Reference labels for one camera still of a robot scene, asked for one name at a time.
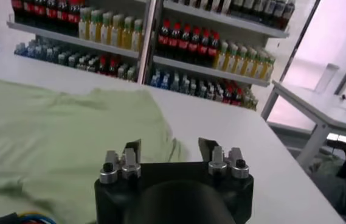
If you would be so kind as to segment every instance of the white table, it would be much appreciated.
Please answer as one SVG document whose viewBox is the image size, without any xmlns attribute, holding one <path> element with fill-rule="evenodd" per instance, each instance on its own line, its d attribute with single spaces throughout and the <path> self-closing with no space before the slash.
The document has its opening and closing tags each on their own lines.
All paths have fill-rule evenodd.
<svg viewBox="0 0 346 224">
<path fill-rule="evenodd" d="M 146 89 L 161 108 L 173 136 L 189 149 L 189 161 L 201 160 L 198 137 L 214 139 L 225 149 L 242 149 L 255 178 L 248 223 L 344 223 L 254 111 L 1 53 L 0 79 L 77 94 L 93 88 Z"/>
<path fill-rule="evenodd" d="M 309 141 L 297 157 L 303 168 L 309 166 L 329 133 L 346 136 L 346 101 L 333 94 L 319 94 L 313 90 L 273 81 L 274 88 L 263 109 L 262 117 L 267 120 L 278 96 L 316 123 Z"/>
</svg>

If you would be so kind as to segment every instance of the red bottle label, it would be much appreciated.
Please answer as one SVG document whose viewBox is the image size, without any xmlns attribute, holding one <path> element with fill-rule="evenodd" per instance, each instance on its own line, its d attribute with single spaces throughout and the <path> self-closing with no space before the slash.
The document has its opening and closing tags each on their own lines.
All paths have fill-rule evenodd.
<svg viewBox="0 0 346 224">
<path fill-rule="evenodd" d="M 33 7 L 33 4 L 32 4 L 32 3 L 29 3 L 29 2 L 25 2 L 25 3 L 24 3 L 24 10 L 25 10 L 26 12 L 34 12 L 34 11 L 35 11 L 35 9 L 34 9 L 34 7 Z"/>
<path fill-rule="evenodd" d="M 47 17 L 50 19 L 56 19 L 57 18 L 57 11 L 55 9 L 49 9 L 46 10 Z"/>
<path fill-rule="evenodd" d="M 69 14 L 68 20 L 70 23 L 79 23 L 80 22 L 80 16 L 75 15 L 75 14 Z"/>
<path fill-rule="evenodd" d="M 198 48 L 198 44 L 192 44 L 192 43 L 189 44 L 189 51 L 195 52 L 197 51 L 197 48 Z"/>
<path fill-rule="evenodd" d="M 179 41 L 178 47 L 181 49 L 186 49 L 187 46 L 189 45 L 189 41 Z"/>
<path fill-rule="evenodd" d="M 168 45 L 170 47 L 176 47 L 178 45 L 178 40 L 177 39 L 172 39 L 172 38 L 169 38 L 168 39 Z"/>
<path fill-rule="evenodd" d="M 164 36 L 162 36 L 162 35 L 159 35 L 159 36 L 158 36 L 158 42 L 159 42 L 160 44 L 167 44 L 167 43 L 168 43 L 168 37 L 164 37 Z"/>
<path fill-rule="evenodd" d="M 200 54 L 206 54 L 206 53 L 207 53 L 207 50 L 208 50 L 208 47 L 200 46 L 200 47 L 198 48 L 198 53 L 200 53 Z"/>
<path fill-rule="evenodd" d="M 214 49 L 214 48 L 209 48 L 208 50 L 208 55 L 211 56 L 211 57 L 215 57 L 216 56 L 216 53 L 217 53 L 217 50 Z"/>
<path fill-rule="evenodd" d="M 58 11 L 58 19 L 60 20 L 67 20 L 68 14 L 66 12 Z"/>
<path fill-rule="evenodd" d="M 15 9 L 22 9 L 22 2 L 21 0 L 12 0 L 12 7 Z"/>
<path fill-rule="evenodd" d="M 46 8 L 41 5 L 35 5 L 35 14 L 39 16 L 43 16 L 46 14 Z"/>
</svg>

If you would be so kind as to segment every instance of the store shelf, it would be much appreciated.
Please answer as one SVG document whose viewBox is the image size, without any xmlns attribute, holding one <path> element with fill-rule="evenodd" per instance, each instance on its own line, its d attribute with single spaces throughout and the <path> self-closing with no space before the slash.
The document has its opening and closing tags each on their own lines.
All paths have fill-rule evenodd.
<svg viewBox="0 0 346 224">
<path fill-rule="evenodd" d="M 253 85 L 258 85 L 263 87 L 266 87 L 270 84 L 269 82 L 264 80 L 254 79 L 251 77 L 237 75 L 237 74 L 233 74 L 229 72 L 223 72 L 216 69 L 193 65 L 193 64 L 176 61 L 176 60 L 172 60 L 172 59 L 168 59 L 164 57 L 154 56 L 153 60 L 155 63 L 160 65 L 166 65 L 166 66 L 171 66 L 174 68 L 184 69 L 186 71 L 207 74 L 207 75 L 211 75 L 211 76 L 222 78 L 222 79 L 229 79 L 229 80 L 234 80 L 237 82 L 253 84 Z"/>
<path fill-rule="evenodd" d="M 51 38 L 51 39 L 55 39 L 55 40 L 59 40 L 59 41 L 63 41 L 63 42 L 71 43 L 71 44 L 76 44 L 79 46 L 97 49 L 99 51 L 123 55 L 126 57 L 138 58 L 138 56 L 139 56 L 138 52 L 134 52 L 134 51 L 130 51 L 130 50 L 126 50 L 126 49 L 122 49 L 122 48 L 114 47 L 114 46 L 110 46 L 110 45 L 105 45 L 105 44 L 101 44 L 101 43 L 96 43 L 93 41 L 83 40 L 83 39 L 80 39 L 77 37 L 72 37 L 69 35 L 62 34 L 62 33 L 56 33 L 53 31 L 49 31 L 49 30 L 45 30 L 45 29 L 41 29 L 41 28 L 37 28 L 37 27 L 33 27 L 33 26 L 28 26 L 28 25 L 21 24 L 21 23 L 16 23 L 13 15 L 10 15 L 9 17 L 10 17 L 10 19 L 9 19 L 9 21 L 7 21 L 7 25 L 11 29 L 25 31 L 28 33 L 34 33 L 34 34 L 42 36 L 42 37 L 47 37 L 47 38 Z"/>
<path fill-rule="evenodd" d="M 282 30 L 273 29 L 265 25 L 262 25 L 260 23 L 256 23 L 253 21 L 249 21 L 246 19 L 237 18 L 233 16 L 226 16 L 219 13 L 213 13 L 213 12 L 193 8 L 187 5 L 182 5 L 182 4 L 171 2 L 171 1 L 164 1 L 164 8 L 186 13 L 193 16 L 197 16 L 200 18 L 216 21 L 219 23 L 227 24 L 233 27 L 238 27 L 238 28 L 242 28 L 246 30 L 251 30 L 257 33 L 262 33 L 269 37 L 286 38 L 289 36 L 288 33 Z"/>
</svg>

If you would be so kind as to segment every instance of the light green cloth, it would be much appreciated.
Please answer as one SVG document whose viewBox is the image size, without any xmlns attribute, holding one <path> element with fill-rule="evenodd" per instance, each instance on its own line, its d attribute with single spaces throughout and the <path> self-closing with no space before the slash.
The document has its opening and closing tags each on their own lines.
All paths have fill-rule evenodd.
<svg viewBox="0 0 346 224">
<path fill-rule="evenodd" d="M 0 81 L 0 212 L 31 205 L 59 223 L 95 220 L 106 151 L 138 139 L 143 163 L 185 161 L 147 91 L 76 96 Z"/>
</svg>

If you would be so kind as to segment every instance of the cable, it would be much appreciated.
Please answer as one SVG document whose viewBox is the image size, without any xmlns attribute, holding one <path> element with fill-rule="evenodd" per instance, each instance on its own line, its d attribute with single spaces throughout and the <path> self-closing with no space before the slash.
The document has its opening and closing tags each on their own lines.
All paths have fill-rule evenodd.
<svg viewBox="0 0 346 224">
<path fill-rule="evenodd" d="M 24 216 L 20 217 L 21 222 L 28 222 L 31 220 L 41 220 L 41 221 L 45 221 L 45 222 L 50 223 L 50 224 L 56 224 L 52 219 L 50 219 L 44 215 L 39 215 L 39 214 L 24 215 Z"/>
</svg>

